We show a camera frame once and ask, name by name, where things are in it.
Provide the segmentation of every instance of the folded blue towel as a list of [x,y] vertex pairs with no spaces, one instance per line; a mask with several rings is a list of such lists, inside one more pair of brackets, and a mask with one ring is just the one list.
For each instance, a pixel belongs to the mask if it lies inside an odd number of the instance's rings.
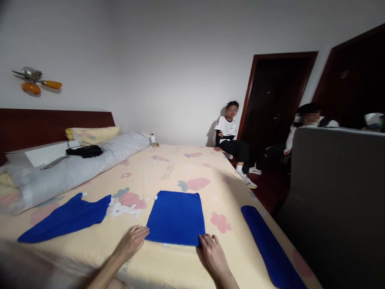
[[243,206],[241,210],[273,284],[280,289],[306,289],[301,277],[257,209]]
[[206,233],[199,194],[160,191],[147,226],[146,240],[199,246],[198,235]]
[[26,231],[18,239],[23,243],[39,243],[88,228],[103,221],[111,195],[95,203],[83,201],[82,193],[54,210],[43,221]]

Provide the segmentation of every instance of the white t-shirt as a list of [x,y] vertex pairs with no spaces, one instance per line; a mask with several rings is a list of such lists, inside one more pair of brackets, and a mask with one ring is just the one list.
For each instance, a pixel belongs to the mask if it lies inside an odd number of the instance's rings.
[[[324,116],[320,116],[320,119],[318,120],[318,123],[316,124],[311,124],[311,125],[307,125],[307,126],[318,126],[320,124],[320,121],[325,118]],[[328,126],[333,126],[333,127],[339,127],[339,123],[336,122],[335,120],[331,120],[327,125],[326,127]],[[288,151],[288,150],[291,150],[292,147],[293,147],[293,138],[294,138],[294,133],[296,132],[297,128],[294,126],[294,125],[291,125],[290,126],[290,133],[289,133],[289,136],[288,136],[288,139],[286,140],[286,149],[284,151]]]
[[[218,117],[217,125],[214,127],[214,130],[222,131],[223,136],[231,136],[231,135],[236,136],[237,135],[237,123],[234,120],[228,121],[224,116],[220,116],[220,117]],[[215,144],[215,138],[216,137],[217,137],[217,134],[215,133],[214,138],[213,138],[214,144]],[[221,143],[225,140],[228,140],[228,139],[221,138],[219,140],[219,143]]]

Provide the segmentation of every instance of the floor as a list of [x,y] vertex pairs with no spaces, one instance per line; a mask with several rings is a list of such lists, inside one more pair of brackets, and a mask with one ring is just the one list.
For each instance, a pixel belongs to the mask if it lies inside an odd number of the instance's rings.
[[278,213],[290,189],[290,176],[280,168],[265,168],[261,175],[247,174],[258,187],[251,191],[272,215]]

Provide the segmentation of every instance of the dark door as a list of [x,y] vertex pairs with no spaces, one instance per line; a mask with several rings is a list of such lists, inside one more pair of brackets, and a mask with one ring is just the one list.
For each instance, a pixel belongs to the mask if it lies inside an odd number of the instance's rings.
[[244,115],[241,140],[250,144],[251,161],[265,148],[285,143],[312,57],[259,59]]
[[347,128],[361,129],[365,114],[385,111],[385,25],[365,34],[332,49],[313,99]]

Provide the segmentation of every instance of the orange decoration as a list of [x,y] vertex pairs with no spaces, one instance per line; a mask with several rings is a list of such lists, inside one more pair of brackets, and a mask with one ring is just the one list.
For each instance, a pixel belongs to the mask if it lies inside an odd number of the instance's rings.
[[23,85],[21,86],[21,88],[22,88],[25,92],[32,92],[32,93],[34,93],[34,94],[36,94],[36,95],[41,93],[40,87],[38,87],[36,84],[31,83],[31,82],[23,83]]
[[60,89],[62,86],[62,84],[60,82],[49,81],[49,80],[43,80],[42,84],[44,84],[45,86],[54,88],[54,89]]

